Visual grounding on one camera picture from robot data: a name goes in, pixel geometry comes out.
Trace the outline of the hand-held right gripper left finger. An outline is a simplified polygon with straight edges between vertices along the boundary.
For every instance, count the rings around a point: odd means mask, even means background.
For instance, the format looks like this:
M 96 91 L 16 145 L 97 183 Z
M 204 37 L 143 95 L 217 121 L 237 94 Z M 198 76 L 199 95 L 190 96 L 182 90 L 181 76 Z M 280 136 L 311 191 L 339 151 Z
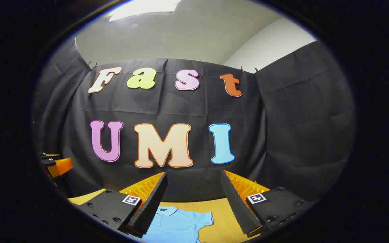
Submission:
M 105 226 L 142 238 L 155 217 L 167 186 L 167 173 L 161 172 L 119 192 L 105 190 L 78 208 Z

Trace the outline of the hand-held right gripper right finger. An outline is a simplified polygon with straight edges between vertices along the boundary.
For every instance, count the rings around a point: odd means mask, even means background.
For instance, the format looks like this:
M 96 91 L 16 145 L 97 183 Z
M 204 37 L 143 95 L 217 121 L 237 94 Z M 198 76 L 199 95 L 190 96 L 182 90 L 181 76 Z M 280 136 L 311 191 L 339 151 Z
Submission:
M 268 189 L 227 170 L 221 171 L 221 187 L 242 232 L 248 237 L 279 231 L 317 203 L 284 187 Z

